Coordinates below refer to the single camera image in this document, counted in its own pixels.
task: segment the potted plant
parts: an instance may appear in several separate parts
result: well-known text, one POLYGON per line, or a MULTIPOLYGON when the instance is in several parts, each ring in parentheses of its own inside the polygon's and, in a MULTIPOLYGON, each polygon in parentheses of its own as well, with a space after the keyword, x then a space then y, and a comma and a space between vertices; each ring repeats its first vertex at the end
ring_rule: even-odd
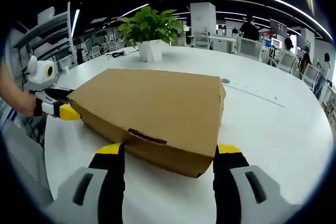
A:
POLYGON ((121 37, 129 46, 137 45, 142 61, 158 61, 162 58, 162 41, 177 40, 183 31, 182 22, 172 16, 176 10, 165 10, 158 14, 150 6, 141 8, 133 18, 120 18, 123 22, 118 28, 121 37))

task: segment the green plant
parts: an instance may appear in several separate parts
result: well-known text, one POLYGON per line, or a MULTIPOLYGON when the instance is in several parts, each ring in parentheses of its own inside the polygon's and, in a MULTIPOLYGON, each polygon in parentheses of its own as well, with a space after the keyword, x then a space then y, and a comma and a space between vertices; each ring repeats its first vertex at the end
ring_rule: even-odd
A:
POLYGON ((121 38, 130 46, 136 42, 161 39, 166 43, 177 40, 177 34, 183 31, 181 21, 175 20, 178 16, 171 16, 176 10, 165 10, 157 14, 150 6, 141 8, 133 18, 120 18, 124 22, 118 28, 121 38))

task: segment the office desk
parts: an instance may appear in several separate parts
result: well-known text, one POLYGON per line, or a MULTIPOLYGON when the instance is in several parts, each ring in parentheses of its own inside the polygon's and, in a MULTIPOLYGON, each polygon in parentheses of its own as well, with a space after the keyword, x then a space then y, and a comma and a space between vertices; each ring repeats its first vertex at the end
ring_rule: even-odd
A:
MULTIPOLYGON (((241 56, 169 46, 162 47, 162 55, 162 62, 153 63, 141 62, 139 52, 110 60, 100 56, 62 75, 58 87, 76 89, 108 68, 137 68, 220 76, 275 95, 283 106, 225 87, 218 141, 238 146, 251 165, 258 165, 279 183, 286 201, 303 204, 320 181, 333 148, 328 120, 308 86, 279 69, 241 56)), ((52 196, 56 198, 61 183, 79 167, 88 166, 95 151, 106 144, 81 121, 49 116, 45 163, 52 196)), ((195 179, 125 155, 124 178, 125 224, 216 223, 212 165, 195 179)))

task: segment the shelf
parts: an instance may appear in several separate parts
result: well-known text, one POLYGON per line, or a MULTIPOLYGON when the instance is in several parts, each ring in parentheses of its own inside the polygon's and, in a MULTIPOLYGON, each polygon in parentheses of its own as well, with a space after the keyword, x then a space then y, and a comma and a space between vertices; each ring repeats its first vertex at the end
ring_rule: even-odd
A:
POLYGON ((58 47, 57 50, 49 51, 49 53, 44 54, 44 55, 42 55, 42 56, 39 56, 37 59, 38 59, 38 60, 47 60, 47 59, 49 59, 50 57, 52 57, 53 55, 57 54, 58 52, 60 52, 60 51, 62 51, 62 50, 64 50, 64 49, 66 49, 66 48, 68 48, 68 47, 70 47, 70 44, 65 44, 65 45, 63 45, 63 46, 61 46, 61 47, 58 47))
POLYGON ((60 40, 64 37, 66 37, 66 35, 68 34, 68 28, 62 28, 61 30, 58 30, 50 35, 48 35, 47 37, 45 37, 44 39, 40 40, 39 42, 37 42, 34 45, 31 45, 31 49, 35 50, 36 48, 38 48, 39 46, 42 46, 44 43, 49 42, 51 40, 60 40))
POLYGON ((55 43, 53 45, 51 45, 46 51, 44 51, 42 54, 40 55, 36 55, 37 59, 40 59, 42 57, 44 57, 45 55, 48 55, 50 52, 59 49, 60 47, 62 47, 64 44, 69 44, 69 39, 65 39, 61 42, 55 43))
POLYGON ((54 16, 52 19, 44 22, 43 24, 37 25, 28 31, 22 39, 20 39, 13 47, 22 48, 25 46, 30 40, 34 39, 35 37, 39 36, 42 33, 45 33, 47 30, 50 30, 56 26, 59 26, 62 23, 67 22, 67 12, 60 13, 54 16))

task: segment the person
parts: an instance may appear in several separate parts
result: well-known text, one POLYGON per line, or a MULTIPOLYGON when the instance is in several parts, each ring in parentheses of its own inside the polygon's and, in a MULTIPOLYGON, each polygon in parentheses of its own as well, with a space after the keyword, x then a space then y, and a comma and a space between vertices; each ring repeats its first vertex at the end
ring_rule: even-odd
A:
POLYGON ((35 95, 19 89, 9 74, 4 57, 0 63, 0 97, 17 112, 28 117, 34 115, 35 95))
POLYGON ((232 34, 238 34, 238 30, 237 30, 236 27, 234 27, 234 28, 232 29, 232 34))
POLYGON ((327 82, 328 75, 329 75, 329 70, 330 70, 330 56, 328 53, 324 54, 324 63, 321 66, 321 76, 314 88, 314 95, 316 98, 319 100, 322 92, 322 88, 324 84, 327 82))
POLYGON ((253 25, 253 16, 251 14, 247 15, 247 21, 243 23, 240 31, 244 33, 243 38, 251 40, 259 40, 258 28, 253 25))
POLYGON ((302 79, 302 75, 305 73, 305 70, 306 70, 308 64, 311 64, 311 61, 310 61, 309 53, 306 52, 303 55, 303 59, 302 59, 301 64, 299 66, 300 79, 302 79))
POLYGON ((285 48, 284 50, 281 51, 279 55, 279 61, 281 60, 281 58, 283 57, 285 53, 295 56, 294 53, 291 51, 291 49, 294 47, 292 40, 290 38, 286 38, 283 43, 285 45, 285 48))

